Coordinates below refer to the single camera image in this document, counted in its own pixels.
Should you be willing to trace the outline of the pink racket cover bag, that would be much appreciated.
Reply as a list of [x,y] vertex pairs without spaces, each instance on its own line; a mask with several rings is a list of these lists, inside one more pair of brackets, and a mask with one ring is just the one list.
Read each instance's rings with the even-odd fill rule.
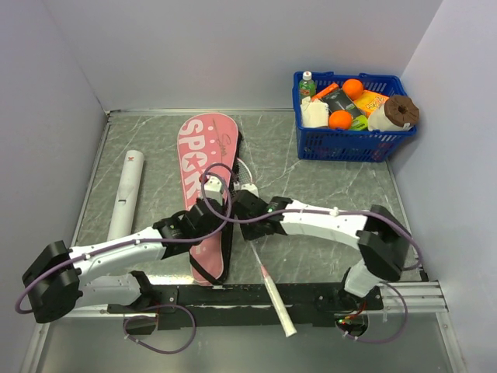
[[[233,167],[238,155],[238,126],[222,113],[204,113],[188,119],[179,129],[177,150],[182,180],[183,200],[190,209],[202,197],[201,190],[218,203],[226,196],[220,180],[228,186],[231,173],[224,167],[212,168],[204,185],[201,184],[205,168],[216,163]],[[212,281],[222,284],[228,277],[231,259],[233,224],[189,251],[190,268],[194,281],[211,286]]]

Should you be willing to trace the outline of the white shuttlecock tube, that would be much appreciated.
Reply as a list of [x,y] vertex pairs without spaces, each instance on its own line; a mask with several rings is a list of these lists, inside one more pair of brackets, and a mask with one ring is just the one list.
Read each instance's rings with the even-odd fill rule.
[[144,155],[141,152],[130,150],[126,153],[109,224],[108,241],[131,233],[143,165]]

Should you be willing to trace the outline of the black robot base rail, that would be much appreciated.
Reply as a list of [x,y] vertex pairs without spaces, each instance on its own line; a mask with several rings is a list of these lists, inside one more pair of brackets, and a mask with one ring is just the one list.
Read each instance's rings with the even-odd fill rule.
[[[189,316],[173,309],[181,305],[193,314],[198,327],[279,325],[263,284],[226,284],[220,288],[199,285],[153,285],[149,303],[134,307],[116,302],[107,307],[110,314],[158,317],[158,329],[172,330],[191,325]],[[356,311],[384,308],[381,292],[375,287],[362,299],[349,295],[340,283],[278,284],[277,290],[293,323],[333,327],[334,317]]]

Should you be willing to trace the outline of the pink badminton racket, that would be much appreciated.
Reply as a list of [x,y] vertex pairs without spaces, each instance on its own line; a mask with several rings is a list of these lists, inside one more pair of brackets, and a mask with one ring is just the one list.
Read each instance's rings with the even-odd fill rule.
[[[239,157],[236,158],[235,166],[237,167],[238,170],[237,171],[238,183],[253,183],[253,177],[250,168]],[[262,274],[262,279],[264,280],[264,285],[266,287],[270,300],[273,304],[273,307],[276,311],[276,314],[279,318],[285,336],[286,337],[293,336],[294,334],[297,333],[297,330],[295,329],[294,324],[288,314],[287,308],[285,307],[285,304],[283,303],[283,300],[280,297],[280,293],[277,290],[276,284],[274,283],[273,279],[271,278],[265,266],[262,264],[262,261],[257,252],[257,248],[259,247],[262,241],[260,239],[256,239],[248,242],[255,255],[255,259],[258,265],[260,266],[260,271]]]

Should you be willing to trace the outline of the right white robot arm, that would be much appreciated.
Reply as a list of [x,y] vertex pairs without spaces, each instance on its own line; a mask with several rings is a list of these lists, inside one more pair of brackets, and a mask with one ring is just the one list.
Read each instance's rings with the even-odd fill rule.
[[302,235],[350,246],[361,259],[344,275],[340,303],[357,309],[380,282],[397,282],[405,270],[410,234],[380,205],[369,210],[345,211],[315,207],[287,197],[265,202],[248,190],[233,199],[233,212],[244,240],[267,235]]

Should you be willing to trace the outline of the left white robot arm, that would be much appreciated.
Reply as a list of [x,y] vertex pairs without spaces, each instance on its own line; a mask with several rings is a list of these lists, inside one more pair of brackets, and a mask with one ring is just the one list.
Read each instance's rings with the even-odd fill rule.
[[187,253],[219,232],[230,213],[226,203],[199,198],[188,211],[120,239],[71,248],[61,240],[52,242],[22,276],[31,308],[22,309],[18,300],[16,311],[34,314],[40,324],[56,321],[77,307],[85,297],[83,287],[91,281],[121,267]]

